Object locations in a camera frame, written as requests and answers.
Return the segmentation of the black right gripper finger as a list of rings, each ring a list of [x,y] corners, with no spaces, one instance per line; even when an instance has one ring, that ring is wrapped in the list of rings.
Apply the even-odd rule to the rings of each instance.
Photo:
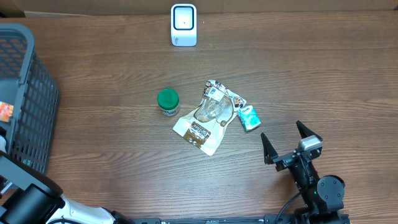
[[[278,158],[278,153],[274,149],[273,145],[265,135],[265,133],[261,133],[261,140],[262,140],[262,145],[264,148],[264,163],[265,164],[274,164],[274,160]]]
[[[301,121],[297,121],[296,122],[297,125],[297,129],[301,135],[301,138],[307,138],[310,136],[316,136],[320,141],[323,140],[323,138],[321,136],[319,136],[317,133],[313,132],[311,129],[307,128],[306,125],[304,125]]]

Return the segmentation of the teal tissue pack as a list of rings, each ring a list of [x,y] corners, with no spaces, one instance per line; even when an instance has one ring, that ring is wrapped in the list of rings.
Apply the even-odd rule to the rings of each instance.
[[[246,132],[250,132],[261,125],[261,120],[252,105],[241,108],[238,111],[238,116]]]

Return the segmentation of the white brown snack pouch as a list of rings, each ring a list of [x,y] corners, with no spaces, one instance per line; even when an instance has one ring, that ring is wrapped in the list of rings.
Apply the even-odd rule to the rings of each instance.
[[[212,156],[220,146],[226,128],[246,100],[216,80],[208,80],[200,105],[178,119],[173,130],[193,146]]]

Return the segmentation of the green lid seasoning jar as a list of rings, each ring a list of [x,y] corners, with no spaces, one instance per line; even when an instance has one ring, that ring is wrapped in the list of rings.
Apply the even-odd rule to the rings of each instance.
[[[157,97],[158,106],[165,116],[175,116],[180,111],[178,93],[170,88],[163,89]]]

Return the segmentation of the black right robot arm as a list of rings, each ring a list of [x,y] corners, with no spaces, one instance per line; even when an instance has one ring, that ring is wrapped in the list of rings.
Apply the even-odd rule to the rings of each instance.
[[[264,163],[274,164],[276,171],[289,170],[297,188],[295,194],[277,215],[265,215],[264,223],[349,223],[349,216],[342,215],[345,182],[337,175],[319,177],[313,160],[322,153],[323,138],[296,122],[301,140],[293,152],[279,156],[264,133]]]

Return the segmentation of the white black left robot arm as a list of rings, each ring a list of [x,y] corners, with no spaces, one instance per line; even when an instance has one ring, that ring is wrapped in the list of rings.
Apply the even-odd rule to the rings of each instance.
[[[132,223],[116,211],[70,200],[55,182],[5,152],[1,177],[17,186],[1,205],[1,223]]]

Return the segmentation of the grey plastic mesh basket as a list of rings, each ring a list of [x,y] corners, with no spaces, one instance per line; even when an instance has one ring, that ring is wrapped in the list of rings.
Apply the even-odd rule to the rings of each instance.
[[[1,102],[13,107],[1,122],[5,150],[47,173],[60,100],[58,85],[35,52],[32,32],[22,24],[1,24]]]

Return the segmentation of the orange packet in basket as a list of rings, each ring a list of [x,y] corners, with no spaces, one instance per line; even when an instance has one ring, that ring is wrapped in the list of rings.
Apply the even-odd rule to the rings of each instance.
[[[0,121],[8,123],[13,114],[14,106],[5,102],[0,102]]]

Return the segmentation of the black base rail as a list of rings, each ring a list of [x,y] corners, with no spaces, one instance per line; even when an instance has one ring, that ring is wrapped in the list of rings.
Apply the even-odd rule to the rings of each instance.
[[[277,215],[264,215],[263,217],[237,217],[237,218],[188,218],[169,219],[160,218],[132,218],[134,224],[275,224]],[[277,223],[293,224],[299,223],[293,215],[281,215]],[[348,215],[342,215],[340,223],[350,224]]]

